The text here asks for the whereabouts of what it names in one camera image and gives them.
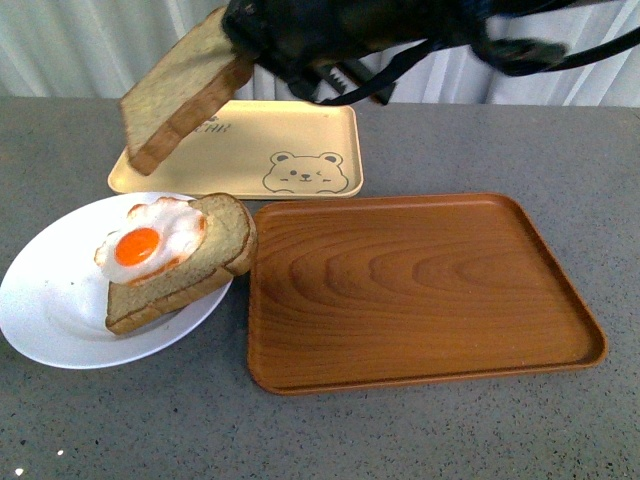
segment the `gray countertop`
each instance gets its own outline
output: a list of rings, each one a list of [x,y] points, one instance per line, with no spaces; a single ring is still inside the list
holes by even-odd
[[[640,110],[357,106],[360,196],[494,191],[532,217],[609,339],[577,372],[280,397],[247,370],[248,277],[173,346],[99,370],[2,338],[0,476],[640,478]],[[0,99],[0,276],[112,196],[115,100]],[[252,212],[263,203],[248,202]]]

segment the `white ceramic plate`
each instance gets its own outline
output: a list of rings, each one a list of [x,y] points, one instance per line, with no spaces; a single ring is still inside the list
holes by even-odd
[[[138,360],[175,343],[216,308],[231,283],[126,335],[104,326],[108,282],[95,249],[136,203],[164,192],[130,193],[86,205],[40,232],[13,261],[0,286],[0,329],[20,353],[61,368],[101,368]]]

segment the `brown tray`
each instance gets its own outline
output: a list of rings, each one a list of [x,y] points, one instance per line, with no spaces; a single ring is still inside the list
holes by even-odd
[[[351,197],[363,183],[356,115],[351,107],[232,100],[182,140],[151,175],[131,168],[125,149],[107,182],[116,193]]]
[[[497,194],[285,202],[256,215],[248,363],[268,391],[552,372],[606,337]]]

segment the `wooden tray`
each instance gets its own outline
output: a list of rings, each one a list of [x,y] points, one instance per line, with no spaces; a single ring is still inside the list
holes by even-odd
[[[606,337],[497,194],[284,202],[256,215],[248,363],[278,394],[591,367]]]

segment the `fried egg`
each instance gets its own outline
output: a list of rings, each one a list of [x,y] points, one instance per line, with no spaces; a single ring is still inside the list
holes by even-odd
[[[186,200],[160,197],[134,205],[124,226],[107,235],[94,261],[113,283],[141,285],[177,267],[202,244],[207,220]]]

